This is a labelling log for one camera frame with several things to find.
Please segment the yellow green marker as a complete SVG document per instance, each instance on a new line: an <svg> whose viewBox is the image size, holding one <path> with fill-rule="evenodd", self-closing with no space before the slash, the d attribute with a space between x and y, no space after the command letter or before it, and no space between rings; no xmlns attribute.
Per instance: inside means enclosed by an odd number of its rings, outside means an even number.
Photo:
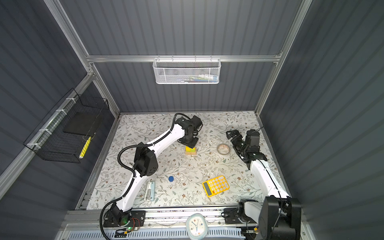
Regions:
<svg viewBox="0 0 384 240"><path fill-rule="evenodd" d="M83 146L83 148L82 148L82 150L81 150L81 152L79 154L79 159L83 159L84 158L84 156L85 156L85 154L86 154L86 152L88 150L88 147L89 147L89 145L91 143L91 140L92 140L92 137L89 137L86 140L86 142L85 142L85 144L84 144L84 146Z"/></svg>

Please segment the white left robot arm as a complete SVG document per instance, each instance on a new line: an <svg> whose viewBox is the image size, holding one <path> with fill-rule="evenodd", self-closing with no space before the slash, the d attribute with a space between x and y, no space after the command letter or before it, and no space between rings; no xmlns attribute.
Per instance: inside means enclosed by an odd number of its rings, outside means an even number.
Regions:
<svg viewBox="0 0 384 240"><path fill-rule="evenodd" d="M176 113L171 127L156 139L146 144L139 143L123 148L118 153L117 161L121 167L132 173L132 178L123 194L110 202L110 211L116 216L129 214L145 180L158 170L157 158L159 155L175 142L191 149L194 148L199 140L198 134L202 127L203 122L199 117L189 118L185 114ZM132 167L122 162L123 153L129 149L136 149Z"/></svg>

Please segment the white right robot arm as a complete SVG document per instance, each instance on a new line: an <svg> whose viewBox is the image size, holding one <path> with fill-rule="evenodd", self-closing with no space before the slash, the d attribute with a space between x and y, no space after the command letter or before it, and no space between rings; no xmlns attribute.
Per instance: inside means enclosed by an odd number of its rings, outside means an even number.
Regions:
<svg viewBox="0 0 384 240"><path fill-rule="evenodd" d="M256 177L265 198L260 204L253 200L241 200L238 215L243 221L258 224L256 240L299 240L301 238L302 207L280 185L271 171L268 159L260 151L260 133L248 130L243 137L238 130L226 132L237 156Z"/></svg>

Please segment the clear tape roll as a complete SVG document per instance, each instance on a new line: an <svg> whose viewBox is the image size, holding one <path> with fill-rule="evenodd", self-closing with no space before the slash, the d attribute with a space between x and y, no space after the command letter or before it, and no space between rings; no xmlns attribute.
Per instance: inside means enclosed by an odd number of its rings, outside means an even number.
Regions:
<svg viewBox="0 0 384 240"><path fill-rule="evenodd" d="M220 155L228 155L231 151L231 148L226 145L226 144L220 144L217 146L217 152L220 154Z"/></svg>

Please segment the yellow calculator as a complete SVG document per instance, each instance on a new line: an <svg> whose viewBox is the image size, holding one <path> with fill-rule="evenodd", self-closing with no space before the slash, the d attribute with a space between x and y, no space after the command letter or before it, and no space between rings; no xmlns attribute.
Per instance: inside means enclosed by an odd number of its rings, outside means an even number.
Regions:
<svg viewBox="0 0 384 240"><path fill-rule="evenodd" d="M203 182L202 186L208 198L230 189L229 183L223 175Z"/></svg>

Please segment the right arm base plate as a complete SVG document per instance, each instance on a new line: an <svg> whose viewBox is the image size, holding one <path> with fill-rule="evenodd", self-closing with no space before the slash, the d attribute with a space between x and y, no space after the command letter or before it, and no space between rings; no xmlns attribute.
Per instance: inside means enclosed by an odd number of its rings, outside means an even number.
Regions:
<svg viewBox="0 0 384 240"><path fill-rule="evenodd" d="M221 213L221 217L225 219L226 224L245 224L249 221L249 217L245 215L244 209L241 207L226 208Z"/></svg>

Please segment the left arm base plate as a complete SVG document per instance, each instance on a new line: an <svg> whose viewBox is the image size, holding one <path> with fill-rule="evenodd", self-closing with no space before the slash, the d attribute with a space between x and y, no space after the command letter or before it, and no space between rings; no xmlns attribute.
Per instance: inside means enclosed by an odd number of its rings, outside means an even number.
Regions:
<svg viewBox="0 0 384 240"><path fill-rule="evenodd" d="M146 218L146 211L131 211L129 213L114 214L108 210L103 216L105 228L135 228L142 227Z"/></svg>

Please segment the white analog clock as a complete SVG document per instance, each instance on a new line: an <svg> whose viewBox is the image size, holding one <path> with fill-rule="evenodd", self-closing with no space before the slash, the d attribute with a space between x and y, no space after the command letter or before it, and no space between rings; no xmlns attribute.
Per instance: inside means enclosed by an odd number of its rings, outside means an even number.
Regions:
<svg viewBox="0 0 384 240"><path fill-rule="evenodd" d="M208 224L202 214L193 214L186 221L186 229L190 240L202 240L208 234Z"/></svg>

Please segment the long yellow block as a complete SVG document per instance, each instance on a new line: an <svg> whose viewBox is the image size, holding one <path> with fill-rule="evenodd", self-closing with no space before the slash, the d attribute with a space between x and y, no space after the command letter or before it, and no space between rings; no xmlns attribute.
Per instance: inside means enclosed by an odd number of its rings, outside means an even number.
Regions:
<svg viewBox="0 0 384 240"><path fill-rule="evenodd" d="M186 147L186 152L193 153L193 152L196 152L196 149L195 148Z"/></svg>

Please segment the white stapler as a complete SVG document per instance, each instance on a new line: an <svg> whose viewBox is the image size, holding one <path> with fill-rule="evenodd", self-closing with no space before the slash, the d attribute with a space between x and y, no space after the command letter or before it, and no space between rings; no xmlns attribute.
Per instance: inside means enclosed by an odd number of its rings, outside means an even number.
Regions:
<svg viewBox="0 0 384 240"><path fill-rule="evenodd" d="M153 202L155 200L155 187L156 183L154 181L149 181L147 184L145 192L145 200Z"/></svg>

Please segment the natural wood block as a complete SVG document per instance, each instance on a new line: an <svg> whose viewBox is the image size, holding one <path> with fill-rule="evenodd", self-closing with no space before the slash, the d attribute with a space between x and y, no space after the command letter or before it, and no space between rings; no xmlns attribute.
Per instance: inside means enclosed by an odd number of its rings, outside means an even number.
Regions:
<svg viewBox="0 0 384 240"><path fill-rule="evenodd" d="M185 152L185 155L188 155L188 156L195 156L197 155L197 152Z"/></svg>

